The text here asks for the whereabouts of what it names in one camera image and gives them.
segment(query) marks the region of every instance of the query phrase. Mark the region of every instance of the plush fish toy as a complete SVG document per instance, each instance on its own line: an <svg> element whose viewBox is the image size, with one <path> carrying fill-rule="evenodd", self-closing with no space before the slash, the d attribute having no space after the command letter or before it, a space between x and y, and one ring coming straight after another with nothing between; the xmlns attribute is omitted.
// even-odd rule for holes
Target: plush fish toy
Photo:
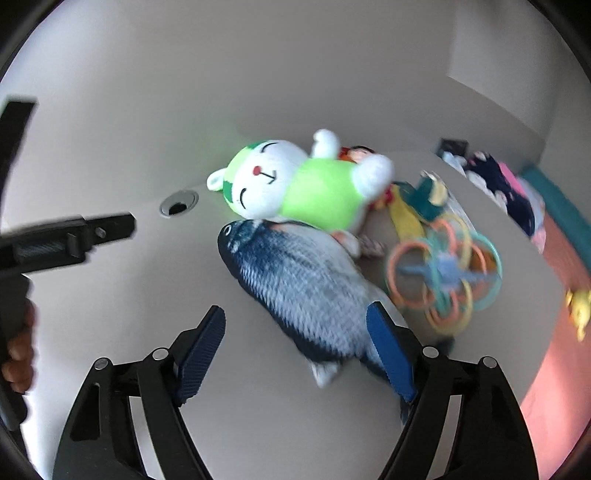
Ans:
<svg viewBox="0 0 591 480"><path fill-rule="evenodd" d="M338 160L340 142L318 130L308 154L285 140L244 147L207 188L223 191L232 210L248 219L297 220L327 232L356 232L368 206L394 180L394 164L371 154L359 164Z"/></svg>
<svg viewBox="0 0 591 480"><path fill-rule="evenodd" d="M406 326L388 296L357 269L349 254L358 251L350 243L355 237L339 233L331 236L299 223L238 220L217 238L228 270L310 361L319 387L351 358L385 378L366 327L371 303L382 302L395 323Z"/></svg>

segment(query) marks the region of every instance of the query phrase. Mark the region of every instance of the yellow plush toy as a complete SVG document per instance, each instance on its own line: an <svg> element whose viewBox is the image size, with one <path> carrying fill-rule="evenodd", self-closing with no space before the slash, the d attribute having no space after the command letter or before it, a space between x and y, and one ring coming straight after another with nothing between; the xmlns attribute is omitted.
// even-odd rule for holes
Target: yellow plush toy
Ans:
<svg viewBox="0 0 591 480"><path fill-rule="evenodd" d="M591 290L569 290L566 293L566 305L570 306L570 319L577 327L577 340L582 342L591 319Z"/></svg>

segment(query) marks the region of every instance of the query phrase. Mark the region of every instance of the finger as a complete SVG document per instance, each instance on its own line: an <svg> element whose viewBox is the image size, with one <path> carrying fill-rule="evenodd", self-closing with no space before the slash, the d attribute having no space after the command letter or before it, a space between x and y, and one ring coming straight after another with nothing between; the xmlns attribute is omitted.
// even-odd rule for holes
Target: finger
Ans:
<svg viewBox="0 0 591 480"><path fill-rule="evenodd" d="M17 361L33 358L33 346L31 344L31 331L29 329L19 333L8 342L8 353Z"/></svg>
<svg viewBox="0 0 591 480"><path fill-rule="evenodd" d="M29 380L25 382L13 383L10 385L15 392L26 393L33 386L33 378L34 377L31 377Z"/></svg>
<svg viewBox="0 0 591 480"><path fill-rule="evenodd" d="M27 300L27 309L25 310L25 325L29 328L35 326L37 320L37 308L31 300Z"/></svg>
<svg viewBox="0 0 591 480"><path fill-rule="evenodd" d="M29 362L6 362L2 366L2 375L10 383L27 382L33 377L33 367Z"/></svg>

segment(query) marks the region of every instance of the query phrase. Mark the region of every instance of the navy fabric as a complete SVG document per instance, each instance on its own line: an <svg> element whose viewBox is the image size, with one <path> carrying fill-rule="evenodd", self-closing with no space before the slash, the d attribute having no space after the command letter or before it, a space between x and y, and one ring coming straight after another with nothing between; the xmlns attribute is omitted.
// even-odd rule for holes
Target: navy fabric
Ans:
<svg viewBox="0 0 591 480"><path fill-rule="evenodd" d="M482 152L472 155L468 159L465 170L480 175L486 182L486 188L492 193L499 191L505 195L507 214L513 218L527 236L531 237L535 232L535 218L530 201L517 193L509 184L492 155L484 153L484 160L479 158L481 155L483 155Z"/></svg>

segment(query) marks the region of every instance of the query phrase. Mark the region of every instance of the blue gripper pad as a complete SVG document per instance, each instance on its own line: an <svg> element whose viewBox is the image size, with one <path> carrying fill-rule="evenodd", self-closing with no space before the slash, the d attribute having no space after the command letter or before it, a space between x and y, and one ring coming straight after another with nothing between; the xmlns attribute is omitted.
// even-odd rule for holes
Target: blue gripper pad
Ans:
<svg viewBox="0 0 591 480"><path fill-rule="evenodd" d="M199 326L182 332L171 347L177 364L177 386L174 401L183 405L199 391L217 348L226 333L226 315L212 307Z"/></svg>
<svg viewBox="0 0 591 480"><path fill-rule="evenodd" d="M394 391L412 402L417 396L413 365L420 354L419 341L409 329L396 325L380 302L368 307L365 321Z"/></svg>

